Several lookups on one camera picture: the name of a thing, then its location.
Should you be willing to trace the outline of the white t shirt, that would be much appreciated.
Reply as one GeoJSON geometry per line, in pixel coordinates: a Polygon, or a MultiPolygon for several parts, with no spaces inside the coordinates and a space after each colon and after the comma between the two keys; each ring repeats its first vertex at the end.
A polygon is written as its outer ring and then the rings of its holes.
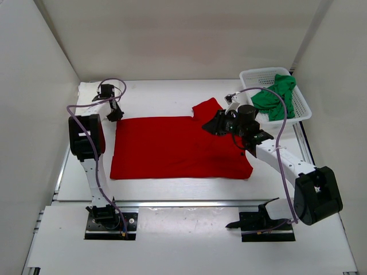
{"type": "Polygon", "coordinates": [[[98,82],[81,82],[79,84],[77,105],[92,104],[93,98],[97,95],[98,82]]]}

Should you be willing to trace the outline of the red t shirt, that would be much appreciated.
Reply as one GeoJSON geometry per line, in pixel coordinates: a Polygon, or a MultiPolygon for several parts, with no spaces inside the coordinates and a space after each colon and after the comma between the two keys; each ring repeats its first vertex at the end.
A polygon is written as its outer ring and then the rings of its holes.
{"type": "Polygon", "coordinates": [[[231,136],[215,136],[202,129],[220,109],[211,98],[193,106],[192,116],[117,122],[110,178],[248,179],[253,168],[231,136]]]}

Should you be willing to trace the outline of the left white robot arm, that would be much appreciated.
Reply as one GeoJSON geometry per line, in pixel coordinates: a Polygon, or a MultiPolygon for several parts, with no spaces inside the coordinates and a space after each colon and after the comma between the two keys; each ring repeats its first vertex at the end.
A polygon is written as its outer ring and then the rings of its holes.
{"type": "Polygon", "coordinates": [[[90,104],[69,105],[68,129],[71,153],[77,157],[87,176],[92,195],[87,211],[92,219],[107,230],[123,229],[123,214],[117,209],[103,166],[106,140],[102,121],[117,122],[124,112],[118,101],[126,89],[102,81],[90,104]]]}

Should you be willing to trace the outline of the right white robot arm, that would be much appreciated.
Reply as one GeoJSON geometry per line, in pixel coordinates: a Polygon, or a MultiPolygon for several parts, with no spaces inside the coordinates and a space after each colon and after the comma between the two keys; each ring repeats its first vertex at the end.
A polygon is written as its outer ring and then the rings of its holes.
{"type": "Polygon", "coordinates": [[[251,105],[241,105],[235,111],[219,110],[202,129],[216,136],[240,137],[240,149],[279,172],[284,183],[294,187],[294,196],[263,203],[249,221],[232,222],[227,227],[258,224],[262,229],[270,229],[291,221],[310,226],[339,213],[343,203],[333,170],[306,163],[281,147],[277,138],[260,128],[255,120],[257,113],[251,105]]]}

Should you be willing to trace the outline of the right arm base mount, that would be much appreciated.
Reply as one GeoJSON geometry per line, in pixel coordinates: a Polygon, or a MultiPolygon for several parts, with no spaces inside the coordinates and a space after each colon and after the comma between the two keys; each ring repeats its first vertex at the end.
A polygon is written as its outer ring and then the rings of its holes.
{"type": "Polygon", "coordinates": [[[275,198],[258,205],[257,212],[239,212],[239,220],[225,226],[228,230],[240,229],[242,242],[294,242],[292,225],[288,219],[271,219],[266,206],[275,198]]]}

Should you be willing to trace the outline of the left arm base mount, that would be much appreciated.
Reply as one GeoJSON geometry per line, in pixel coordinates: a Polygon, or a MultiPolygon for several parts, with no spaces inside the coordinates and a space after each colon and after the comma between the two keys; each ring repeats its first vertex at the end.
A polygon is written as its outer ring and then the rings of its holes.
{"type": "Polygon", "coordinates": [[[84,239],[86,240],[111,240],[134,241],[138,225],[138,210],[123,211],[125,222],[113,207],[86,207],[88,219],[85,226],[84,239]]]}

